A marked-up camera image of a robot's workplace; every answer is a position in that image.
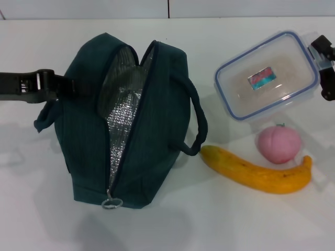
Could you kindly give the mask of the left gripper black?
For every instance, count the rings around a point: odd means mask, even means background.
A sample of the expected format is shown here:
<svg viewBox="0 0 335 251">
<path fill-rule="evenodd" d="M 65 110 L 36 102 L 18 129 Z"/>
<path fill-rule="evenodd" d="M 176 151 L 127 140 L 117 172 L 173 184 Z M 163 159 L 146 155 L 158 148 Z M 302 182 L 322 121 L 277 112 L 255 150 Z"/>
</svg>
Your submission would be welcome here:
<svg viewBox="0 0 335 251">
<path fill-rule="evenodd" d="M 53 70 L 31 73 L 1 73 L 1 100 L 38 104 L 61 96 L 88 96 L 90 87 Z"/>
</svg>

